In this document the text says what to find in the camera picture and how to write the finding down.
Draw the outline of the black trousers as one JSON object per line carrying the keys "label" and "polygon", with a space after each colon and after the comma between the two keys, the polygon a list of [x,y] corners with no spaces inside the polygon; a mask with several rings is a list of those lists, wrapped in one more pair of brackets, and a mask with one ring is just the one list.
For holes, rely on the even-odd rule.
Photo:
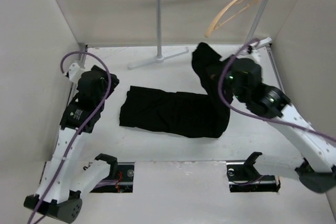
{"label": "black trousers", "polygon": [[191,65],[206,93],[131,86],[120,109],[119,125],[188,138],[221,137],[229,125],[230,108],[219,98],[217,86],[227,63],[209,44],[199,43]]}

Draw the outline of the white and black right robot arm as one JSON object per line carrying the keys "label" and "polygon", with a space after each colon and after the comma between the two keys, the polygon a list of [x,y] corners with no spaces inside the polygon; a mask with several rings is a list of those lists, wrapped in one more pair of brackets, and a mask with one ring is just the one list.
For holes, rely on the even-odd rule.
{"label": "white and black right robot arm", "polygon": [[334,189],[335,147],[329,144],[333,138],[315,131],[280,89],[263,83],[261,74],[258,62],[230,57],[218,76],[219,98],[231,110],[267,122],[301,158],[284,161],[253,152],[238,167],[228,169],[228,178],[238,186],[249,186],[265,176],[281,176],[318,194]]}

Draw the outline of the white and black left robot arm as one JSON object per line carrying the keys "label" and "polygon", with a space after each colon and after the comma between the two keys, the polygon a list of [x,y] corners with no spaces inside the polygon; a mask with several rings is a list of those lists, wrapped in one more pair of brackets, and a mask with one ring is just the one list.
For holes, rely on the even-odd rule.
{"label": "white and black left robot arm", "polygon": [[24,207],[33,213],[73,223],[81,211],[84,196],[103,179],[110,182],[118,175],[117,158],[107,154],[95,157],[78,177],[75,169],[94,125],[101,118],[105,100],[119,79],[98,66],[86,71],[73,65],[67,76],[77,83],[77,93],[62,115],[57,145],[46,163],[39,188],[26,196]]}

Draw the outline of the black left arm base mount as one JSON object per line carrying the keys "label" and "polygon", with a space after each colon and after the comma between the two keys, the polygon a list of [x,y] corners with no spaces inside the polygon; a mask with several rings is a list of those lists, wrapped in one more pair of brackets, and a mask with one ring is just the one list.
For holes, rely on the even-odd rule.
{"label": "black left arm base mount", "polygon": [[116,175],[103,179],[91,193],[132,193],[134,172],[135,163],[118,163]]}

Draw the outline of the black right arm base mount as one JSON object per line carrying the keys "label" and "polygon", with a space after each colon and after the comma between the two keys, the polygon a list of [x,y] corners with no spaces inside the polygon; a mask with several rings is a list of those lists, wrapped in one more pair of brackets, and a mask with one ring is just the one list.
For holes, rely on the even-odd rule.
{"label": "black right arm base mount", "polygon": [[280,177],[261,175],[244,161],[226,162],[226,169],[231,193],[277,193],[281,188]]}

